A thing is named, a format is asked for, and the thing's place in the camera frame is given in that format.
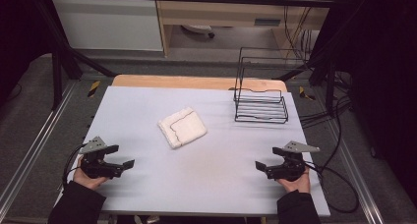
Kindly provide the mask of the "white table cover sheet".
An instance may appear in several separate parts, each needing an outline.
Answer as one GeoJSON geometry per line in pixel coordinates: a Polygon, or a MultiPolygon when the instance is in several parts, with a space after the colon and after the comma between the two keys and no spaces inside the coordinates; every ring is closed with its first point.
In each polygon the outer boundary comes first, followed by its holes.
{"type": "Polygon", "coordinates": [[[118,145],[106,161],[135,165],[99,187],[106,197],[103,212],[274,216],[285,190],[255,164],[279,164],[274,148],[306,140],[292,95],[283,97],[286,123],[246,123],[235,121],[229,90],[109,87],[87,137],[118,145]],[[199,114],[208,131],[173,149],[157,123],[186,107],[199,114]]]}

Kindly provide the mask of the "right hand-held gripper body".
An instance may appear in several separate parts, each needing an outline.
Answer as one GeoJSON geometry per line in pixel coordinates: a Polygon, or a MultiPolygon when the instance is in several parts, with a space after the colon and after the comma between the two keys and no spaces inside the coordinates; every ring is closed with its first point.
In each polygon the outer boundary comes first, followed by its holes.
{"type": "Polygon", "coordinates": [[[303,152],[319,152],[320,149],[315,146],[307,145],[302,142],[291,140],[287,145],[282,147],[288,151],[286,157],[282,157],[284,162],[278,166],[276,179],[285,179],[288,181],[297,180],[305,171],[305,160],[303,152]]]}

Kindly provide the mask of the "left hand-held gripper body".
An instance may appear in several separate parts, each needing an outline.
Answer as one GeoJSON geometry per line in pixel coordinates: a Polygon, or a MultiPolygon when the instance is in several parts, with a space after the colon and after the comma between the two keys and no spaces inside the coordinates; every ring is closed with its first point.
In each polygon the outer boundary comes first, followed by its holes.
{"type": "Polygon", "coordinates": [[[80,154],[83,156],[81,169],[90,177],[106,177],[113,178],[112,175],[114,166],[104,161],[104,149],[108,145],[101,139],[101,137],[95,137],[89,140],[80,150],[80,154]]]}

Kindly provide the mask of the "wooden table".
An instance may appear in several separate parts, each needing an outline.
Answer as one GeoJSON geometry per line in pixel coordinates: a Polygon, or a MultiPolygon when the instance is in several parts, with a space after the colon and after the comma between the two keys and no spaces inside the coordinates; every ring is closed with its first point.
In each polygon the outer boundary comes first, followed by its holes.
{"type": "Polygon", "coordinates": [[[235,78],[153,76],[153,75],[119,75],[114,78],[112,86],[169,87],[195,89],[233,89],[235,86],[254,91],[287,91],[283,81],[248,78],[239,82],[235,78]]]}

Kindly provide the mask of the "black curtain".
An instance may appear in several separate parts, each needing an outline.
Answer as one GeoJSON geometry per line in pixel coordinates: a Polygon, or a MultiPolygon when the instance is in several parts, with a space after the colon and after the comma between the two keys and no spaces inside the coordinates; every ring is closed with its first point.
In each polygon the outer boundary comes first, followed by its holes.
{"type": "Polygon", "coordinates": [[[417,0],[335,0],[317,39],[311,84],[329,68],[351,96],[372,145],[417,204],[417,0]]]}

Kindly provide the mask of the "office chair base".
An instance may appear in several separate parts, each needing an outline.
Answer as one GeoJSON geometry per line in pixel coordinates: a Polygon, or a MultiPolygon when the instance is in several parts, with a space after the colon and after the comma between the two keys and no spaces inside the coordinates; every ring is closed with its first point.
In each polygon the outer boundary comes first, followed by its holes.
{"type": "Polygon", "coordinates": [[[215,34],[212,32],[212,28],[210,26],[189,26],[183,25],[182,28],[200,34],[206,34],[209,38],[214,38],[215,34]]]}

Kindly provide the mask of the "white towel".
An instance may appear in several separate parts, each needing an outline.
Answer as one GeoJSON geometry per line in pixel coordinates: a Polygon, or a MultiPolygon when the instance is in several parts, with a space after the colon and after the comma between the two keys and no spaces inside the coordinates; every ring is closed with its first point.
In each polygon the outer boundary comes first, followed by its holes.
{"type": "Polygon", "coordinates": [[[167,116],[157,125],[173,149],[197,140],[208,132],[199,114],[191,107],[167,116]]]}

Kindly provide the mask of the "black wire rack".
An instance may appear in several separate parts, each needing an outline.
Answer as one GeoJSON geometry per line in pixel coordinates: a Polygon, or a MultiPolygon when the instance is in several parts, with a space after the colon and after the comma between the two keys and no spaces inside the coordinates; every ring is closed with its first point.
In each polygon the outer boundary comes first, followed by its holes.
{"type": "Polygon", "coordinates": [[[236,122],[285,124],[289,120],[283,86],[268,84],[255,86],[248,77],[250,72],[277,71],[284,75],[291,71],[303,72],[306,60],[294,48],[241,47],[233,101],[236,122]]]}

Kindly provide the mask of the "aluminium floor rail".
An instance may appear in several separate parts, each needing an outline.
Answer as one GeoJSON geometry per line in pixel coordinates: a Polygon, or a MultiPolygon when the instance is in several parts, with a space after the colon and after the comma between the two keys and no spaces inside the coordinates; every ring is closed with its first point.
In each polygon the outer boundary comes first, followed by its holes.
{"type": "Polygon", "coordinates": [[[5,191],[0,196],[0,220],[6,216],[17,194],[22,188],[23,183],[25,182],[31,168],[33,167],[33,164],[42,152],[45,144],[47,143],[51,133],[55,128],[55,125],[58,123],[62,113],[66,109],[66,106],[71,99],[77,84],[77,81],[69,81],[67,83],[62,94],[62,101],[58,104],[56,109],[49,113],[45,123],[42,125],[42,128],[36,135],[36,138],[31,143],[30,148],[20,163],[17,171],[14,173],[5,191]]]}
{"type": "Polygon", "coordinates": [[[351,184],[358,194],[361,208],[368,220],[368,223],[384,224],[384,218],[382,217],[380,210],[373,199],[370,189],[368,188],[351,152],[348,150],[347,143],[342,138],[341,127],[333,121],[327,122],[327,126],[331,132],[331,136],[334,138],[336,145],[338,146],[337,153],[341,158],[351,184]]]}

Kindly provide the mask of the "light wooden desk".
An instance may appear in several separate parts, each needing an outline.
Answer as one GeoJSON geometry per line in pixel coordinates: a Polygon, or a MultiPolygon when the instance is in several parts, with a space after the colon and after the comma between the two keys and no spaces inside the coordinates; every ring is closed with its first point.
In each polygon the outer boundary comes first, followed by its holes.
{"type": "Polygon", "coordinates": [[[280,49],[295,49],[301,33],[319,31],[328,15],[327,8],[269,5],[158,1],[156,7],[165,53],[169,52],[172,28],[181,25],[270,28],[280,49]]]}

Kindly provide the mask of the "person's right hand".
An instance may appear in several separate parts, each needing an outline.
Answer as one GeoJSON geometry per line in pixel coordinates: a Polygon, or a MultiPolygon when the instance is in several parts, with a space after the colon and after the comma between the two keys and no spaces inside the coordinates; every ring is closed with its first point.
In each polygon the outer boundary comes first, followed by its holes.
{"type": "Polygon", "coordinates": [[[303,172],[303,174],[295,181],[278,179],[277,182],[281,184],[288,193],[298,191],[299,193],[309,194],[311,192],[311,184],[310,184],[308,167],[305,168],[305,171],[303,172]]]}

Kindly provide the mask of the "person's left hand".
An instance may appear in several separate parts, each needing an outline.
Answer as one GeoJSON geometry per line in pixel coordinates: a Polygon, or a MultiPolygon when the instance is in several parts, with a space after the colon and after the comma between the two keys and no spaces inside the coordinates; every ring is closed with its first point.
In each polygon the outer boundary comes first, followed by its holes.
{"type": "Polygon", "coordinates": [[[90,178],[82,169],[83,158],[80,156],[78,159],[77,169],[73,175],[73,181],[82,185],[88,189],[96,190],[101,184],[108,181],[106,177],[90,178]]]}

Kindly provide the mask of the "white cabinet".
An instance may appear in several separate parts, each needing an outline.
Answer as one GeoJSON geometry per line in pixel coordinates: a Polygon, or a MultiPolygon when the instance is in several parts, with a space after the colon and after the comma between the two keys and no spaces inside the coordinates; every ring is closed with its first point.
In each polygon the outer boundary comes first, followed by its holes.
{"type": "Polygon", "coordinates": [[[161,51],[154,1],[52,0],[73,48],[161,51]]]}

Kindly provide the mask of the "black metal frame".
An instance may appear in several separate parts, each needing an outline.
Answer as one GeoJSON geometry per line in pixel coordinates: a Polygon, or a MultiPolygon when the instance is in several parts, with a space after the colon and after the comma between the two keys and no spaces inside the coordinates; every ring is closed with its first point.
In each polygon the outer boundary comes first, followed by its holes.
{"type": "MultiPolygon", "coordinates": [[[[38,16],[43,19],[47,26],[50,37],[48,45],[52,49],[53,66],[53,86],[54,101],[52,109],[57,109],[63,101],[62,70],[65,70],[71,80],[78,80],[82,71],[76,62],[89,65],[91,68],[104,74],[107,77],[116,77],[117,74],[105,69],[93,62],[87,56],[75,50],[64,36],[63,31],[58,27],[59,23],[49,13],[45,0],[32,0],[38,11],[38,16]]],[[[147,0],[147,1],[170,1],[170,2],[200,2],[200,3],[225,3],[225,4],[249,4],[249,5],[270,5],[283,7],[314,7],[314,8],[334,8],[344,9],[349,6],[347,2],[334,0],[147,0]]]]}

